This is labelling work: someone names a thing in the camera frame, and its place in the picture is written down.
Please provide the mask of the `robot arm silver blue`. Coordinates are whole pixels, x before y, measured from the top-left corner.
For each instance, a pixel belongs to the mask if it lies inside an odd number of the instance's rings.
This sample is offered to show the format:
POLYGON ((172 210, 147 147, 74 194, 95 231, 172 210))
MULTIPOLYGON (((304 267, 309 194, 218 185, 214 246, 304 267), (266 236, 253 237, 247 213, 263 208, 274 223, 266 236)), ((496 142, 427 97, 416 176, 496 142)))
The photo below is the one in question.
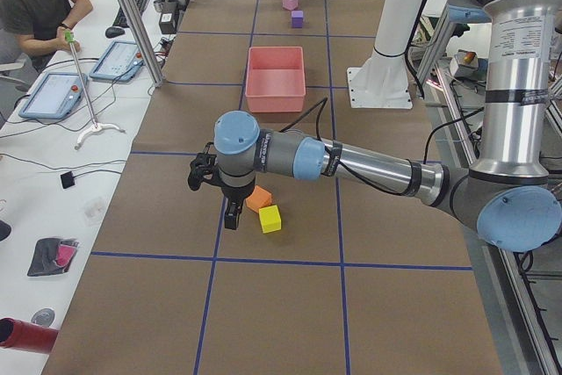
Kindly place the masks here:
POLYGON ((257 172, 300 180, 355 178, 390 194, 438 208, 484 241, 525 252, 561 226, 561 205, 539 161, 549 98, 550 43, 561 0, 452 0, 484 10, 492 21, 482 141, 466 169, 422 164, 300 133, 262 129, 242 111, 214 128, 213 182, 228 200, 225 225, 237 226, 257 172))

